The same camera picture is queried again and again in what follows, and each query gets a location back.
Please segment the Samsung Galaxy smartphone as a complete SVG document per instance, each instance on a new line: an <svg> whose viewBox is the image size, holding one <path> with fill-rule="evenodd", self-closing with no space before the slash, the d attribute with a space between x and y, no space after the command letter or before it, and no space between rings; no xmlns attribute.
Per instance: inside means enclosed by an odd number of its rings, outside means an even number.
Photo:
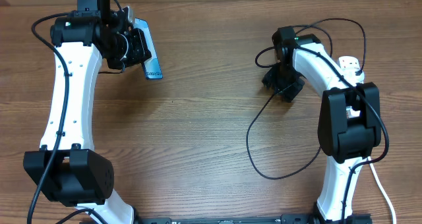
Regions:
<svg viewBox="0 0 422 224"><path fill-rule="evenodd" d="M144 33L146 46L151 53L151 57L149 59L144 60L144 62L142 63L142 68L143 68L146 79L161 80L163 78L162 70L158 61L158 56L156 54L156 50L155 50L154 43L152 40L152 35L151 35L147 21L143 19L135 18L134 27L141 29L142 32Z"/></svg>

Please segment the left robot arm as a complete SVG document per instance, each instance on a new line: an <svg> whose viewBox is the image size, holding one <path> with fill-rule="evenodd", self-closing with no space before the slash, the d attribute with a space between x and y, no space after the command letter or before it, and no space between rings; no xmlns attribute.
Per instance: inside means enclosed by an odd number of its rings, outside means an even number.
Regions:
<svg viewBox="0 0 422 224"><path fill-rule="evenodd" d="M140 65L149 80L162 70L148 23L115 0L77 0L69 13L53 15L46 45L55 55L55 83L48 123L36 151L24 154L24 170L36 184L33 201L49 201L88 214L95 223L140 223L134 207L114 188L110 160L95 151L92 112L102 63L110 74Z"/></svg>

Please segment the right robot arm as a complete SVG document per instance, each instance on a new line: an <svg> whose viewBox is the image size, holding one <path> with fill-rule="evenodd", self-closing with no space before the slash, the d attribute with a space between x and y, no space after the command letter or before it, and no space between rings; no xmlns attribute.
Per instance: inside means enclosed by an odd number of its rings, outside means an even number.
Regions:
<svg viewBox="0 0 422 224"><path fill-rule="evenodd" d="M308 82L321 97L317 137L326 154L321 193L309 223L372 223L355 214L352 199L362 166L380 144L385 126L380 118L379 90L357 63L334 61L313 34L298 36L291 26L272 35L277 63L262 83L291 102Z"/></svg>

